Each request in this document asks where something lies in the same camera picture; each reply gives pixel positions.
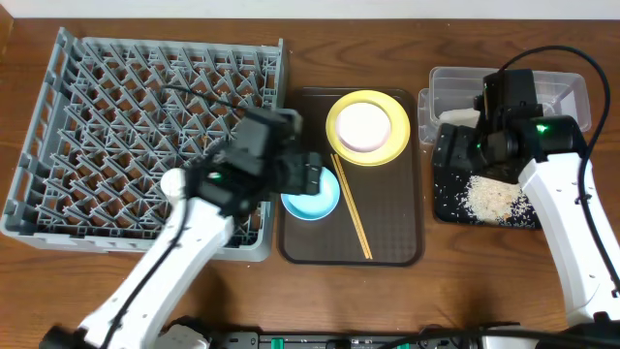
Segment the green led light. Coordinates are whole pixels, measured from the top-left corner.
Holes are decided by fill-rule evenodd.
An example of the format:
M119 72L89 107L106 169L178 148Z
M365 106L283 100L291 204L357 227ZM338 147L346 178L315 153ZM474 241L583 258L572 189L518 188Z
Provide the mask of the green led light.
M544 131L549 129L549 126L545 125L536 125L536 129L539 130L539 133L543 133Z
M209 177L210 179L214 179L214 180L220 180L220 179L222 179L222 175L221 175L220 173L210 173L210 174L208 175L208 177Z

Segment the brown tray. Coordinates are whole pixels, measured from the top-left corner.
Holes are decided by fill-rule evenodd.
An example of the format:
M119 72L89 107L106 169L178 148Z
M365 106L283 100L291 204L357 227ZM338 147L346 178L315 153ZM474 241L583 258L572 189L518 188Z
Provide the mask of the brown tray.
M335 174L326 136L329 109L342 96L360 88L305 87L287 97L286 108L303 116L301 142L323 155L324 166ZM412 134L394 160L378 167L361 167L344 159L344 168L373 259L364 258L356 229L341 193L336 209L318 221L303 221L279 204L278 244L286 259L296 264L374 265L405 267L423 253L423 225L419 178L416 102L400 89L375 89L392 96L407 114Z

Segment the yellow plate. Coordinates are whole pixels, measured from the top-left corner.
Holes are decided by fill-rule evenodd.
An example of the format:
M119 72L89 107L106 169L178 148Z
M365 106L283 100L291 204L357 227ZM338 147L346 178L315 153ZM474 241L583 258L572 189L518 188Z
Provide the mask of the yellow plate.
M381 108L389 118L391 131L386 143L377 150L369 152L357 152L350 150L338 139L336 135L336 118L340 112L351 104L370 103ZM403 107L395 99L387 94L361 90L343 96L331 107L325 124L329 144L343 159L361 166L383 165L396 158L407 146L411 134L409 117Z

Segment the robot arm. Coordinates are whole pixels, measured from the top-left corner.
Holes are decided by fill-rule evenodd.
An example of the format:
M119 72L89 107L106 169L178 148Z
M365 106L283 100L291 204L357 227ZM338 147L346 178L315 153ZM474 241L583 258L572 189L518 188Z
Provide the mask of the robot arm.
M594 322L594 315L606 312L611 320L620 320L620 298L599 255L583 215L575 202L577 169L581 158L576 153L549 155L523 169L519 184L534 206L553 262L558 269L569 326ZM620 248L611 231L588 164L585 186L599 235L614 266L620 266Z
M97 348L108 334L110 320L152 270L188 217L176 247L155 270L122 318L108 346L110 349L150 348L179 299L219 247L233 234L231 217L202 199L180 200L153 246L144 254L120 287L80 324L87 330L85 341Z
M319 192L321 157L300 150L295 111L245 110L235 132L185 172L164 175L174 210L153 246L79 331L54 327L40 348L152 348L198 272L231 238L233 217L249 214L271 192Z

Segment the green connector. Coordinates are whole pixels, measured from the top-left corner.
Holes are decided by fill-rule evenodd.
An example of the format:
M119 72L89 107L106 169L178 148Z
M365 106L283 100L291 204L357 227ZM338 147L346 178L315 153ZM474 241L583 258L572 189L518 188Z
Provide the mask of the green connector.
M284 339L283 338L271 339L271 349L284 349Z

